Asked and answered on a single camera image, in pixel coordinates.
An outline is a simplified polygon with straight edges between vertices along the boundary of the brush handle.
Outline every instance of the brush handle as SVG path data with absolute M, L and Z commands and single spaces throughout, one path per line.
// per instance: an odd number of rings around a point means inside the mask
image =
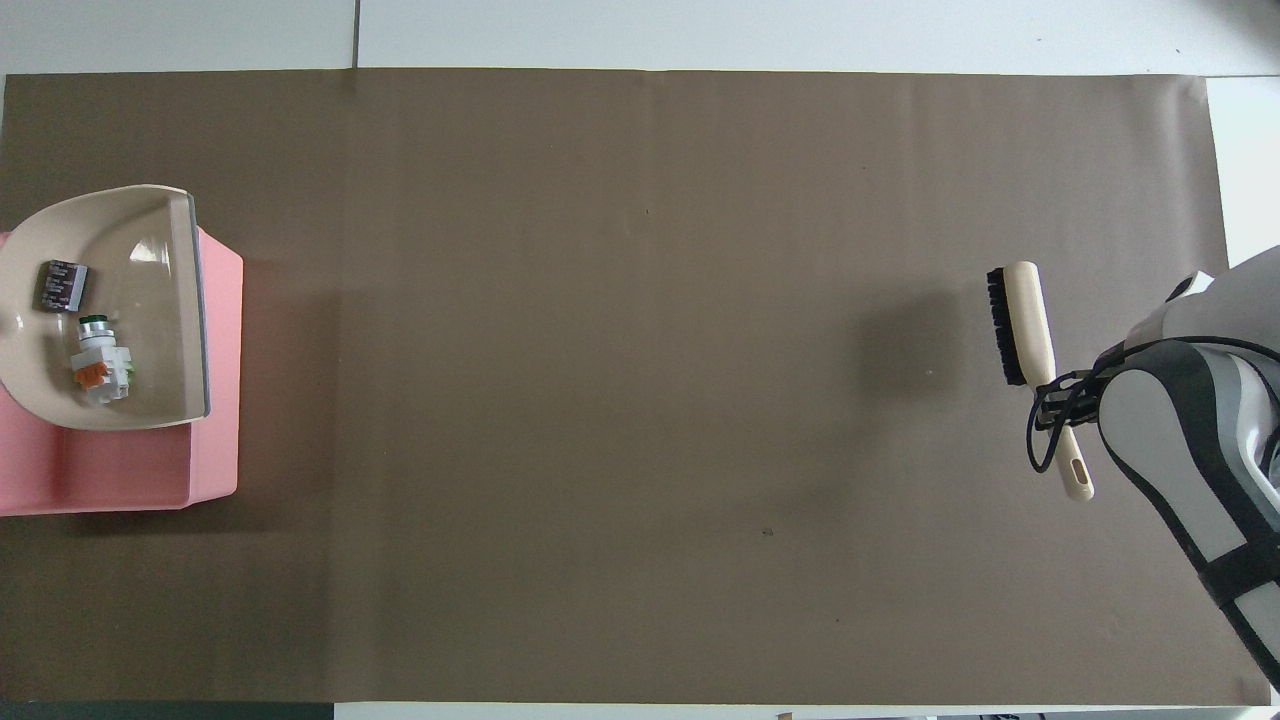
M 1093 497 L 1093 479 L 1089 477 L 1089 468 L 1084 464 L 1084 455 L 1080 454 L 1080 446 L 1075 442 L 1075 432 L 1071 428 L 1062 428 L 1053 462 L 1062 475 L 1062 488 L 1068 497 L 1080 502 Z
M 1036 263 L 1019 260 L 1005 265 L 1005 299 L 1018 347 L 1018 365 L 1027 384 L 1036 388 L 1053 382 L 1057 363 L 1053 361 L 1053 340 Z

